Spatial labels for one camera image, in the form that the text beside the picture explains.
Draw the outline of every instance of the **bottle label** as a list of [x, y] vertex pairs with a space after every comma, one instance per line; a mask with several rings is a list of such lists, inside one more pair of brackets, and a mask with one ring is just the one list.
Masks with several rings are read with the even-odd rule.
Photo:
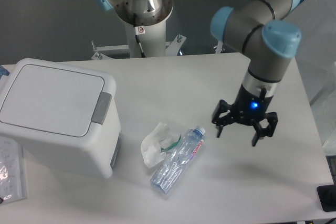
[[202, 139], [202, 140], [198, 143], [198, 145], [196, 146], [196, 148], [193, 150], [193, 152], [191, 152], [191, 154], [190, 154], [190, 156], [189, 156], [189, 159], [190, 159], [190, 160], [195, 156], [195, 154], [196, 154], [196, 152], [198, 151], [199, 147], [200, 147], [203, 143], [204, 143], [204, 140]]

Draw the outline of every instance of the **bottle cap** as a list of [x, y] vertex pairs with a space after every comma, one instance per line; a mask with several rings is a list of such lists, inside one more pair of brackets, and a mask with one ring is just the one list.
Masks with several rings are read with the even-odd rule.
[[199, 132], [201, 132], [202, 135], [205, 134], [205, 129], [204, 129], [202, 126], [197, 126], [197, 127], [195, 128], [195, 130], [198, 130]]

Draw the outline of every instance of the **plastic water bottle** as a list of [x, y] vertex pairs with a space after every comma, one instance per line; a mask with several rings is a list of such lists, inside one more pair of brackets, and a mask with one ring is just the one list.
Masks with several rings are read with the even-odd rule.
[[185, 170], [187, 164], [194, 157], [199, 147], [203, 144], [205, 129], [197, 126], [194, 130], [188, 130], [180, 140], [173, 152], [166, 157], [162, 166], [151, 178], [152, 186], [167, 194], [175, 182]]

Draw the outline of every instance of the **cable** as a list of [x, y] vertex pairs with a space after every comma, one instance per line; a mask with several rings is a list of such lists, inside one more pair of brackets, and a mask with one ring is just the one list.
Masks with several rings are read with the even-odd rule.
[[327, 221], [325, 224], [331, 224], [331, 223], [333, 223], [333, 222], [334, 222], [334, 220], [336, 220], [336, 218], [333, 218], [333, 219], [331, 219], [331, 220]]
[[[134, 13], [133, 14], [133, 27], [134, 28], [136, 28], [136, 26], [137, 26], [135, 21], [136, 21], [136, 14]], [[143, 52], [142, 45], [140, 43], [140, 37], [139, 37], [139, 35], [135, 34], [135, 40], [136, 40], [136, 43], [138, 43], [138, 45], [139, 45], [141, 58], [146, 58], [146, 55]]]

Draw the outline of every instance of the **metal bracket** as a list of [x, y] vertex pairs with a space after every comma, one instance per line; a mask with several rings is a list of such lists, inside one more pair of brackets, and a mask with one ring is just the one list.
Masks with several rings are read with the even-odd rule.
[[[182, 35], [177, 35], [172, 42], [166, 42], [166, 56], [177, 56], [182, 55], [181, 47], [186, 41], [186, 37]], [[119, 46], [107, 46], [107, 47], [95, 47], [93, 40], [91, 41], [94, 55], [91, 57], [92, 60], [111, 60], [113, 58], [106, 55], [116, 56], [125, 55], [129, 53], [128, 45]]]

